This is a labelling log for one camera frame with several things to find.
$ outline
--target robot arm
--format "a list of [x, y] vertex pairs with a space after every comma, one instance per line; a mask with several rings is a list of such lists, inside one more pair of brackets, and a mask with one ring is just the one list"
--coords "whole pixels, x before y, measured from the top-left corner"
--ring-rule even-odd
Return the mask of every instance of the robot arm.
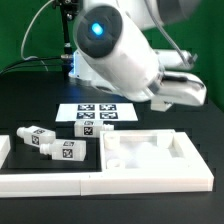
[[[169, 10], [163, 10], [163, 7], [168, 7], [166, 2], [148, 0], [148, 6], [160, 24], [168, 19], [168, 22], [183, 19], [191, 11], [181, 11], [181, 14], [174, 13], [172, 18], [166, 18], [165, 14], [171, 14]], [[173, 10], [178, 11], [191, 1], [170, 2], [173, 2]], [[173, 51], [153, 50], [140, 31], [153, 27], [153, 18], [150, 19], [149, 13], [149, 23], [146, 26], [143, 23], [146, 14], [142, 12], [147, 11], [133, 10], [146, 9], [146, 1], [110, 0], [105, 4], [103, 0], [86, 0], [83, 3], [84, 10], [78, 15], [74, 29], [74, 41], [78, 47], [74, 64], [76, 73], [80, 73], [79, 79], [83, 78], [85, 67], [86, 75], [91, 76], [90, 85], [109, 89], [132, 101], [151, 100], [152, 109], [155, 110], [165, 111], [172, 103], [203, 104], [206, 87], [197, 77], [165, 71], [165, 68], [181, 66], [179, 55]], [[190, 3], [191, 8], [197, 3]], [[182, 53], [187, 60], [189, 54]]]

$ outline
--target white box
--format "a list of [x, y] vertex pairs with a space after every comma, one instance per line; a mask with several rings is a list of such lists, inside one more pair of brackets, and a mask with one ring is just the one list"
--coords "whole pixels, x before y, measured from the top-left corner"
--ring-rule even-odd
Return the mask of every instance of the white box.
[[100, 152], [101, 172], [0, 175], [0, 197], [212, 191], [214, 177], [185, 133], [101, 132]]

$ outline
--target white rectangular block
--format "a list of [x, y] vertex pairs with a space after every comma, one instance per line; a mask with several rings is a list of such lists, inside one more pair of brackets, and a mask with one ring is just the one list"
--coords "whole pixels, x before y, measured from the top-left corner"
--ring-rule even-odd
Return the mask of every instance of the white rectangular block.
[[9, 153], [10, 141], [8, 135], [0, 135], [0, 169]]

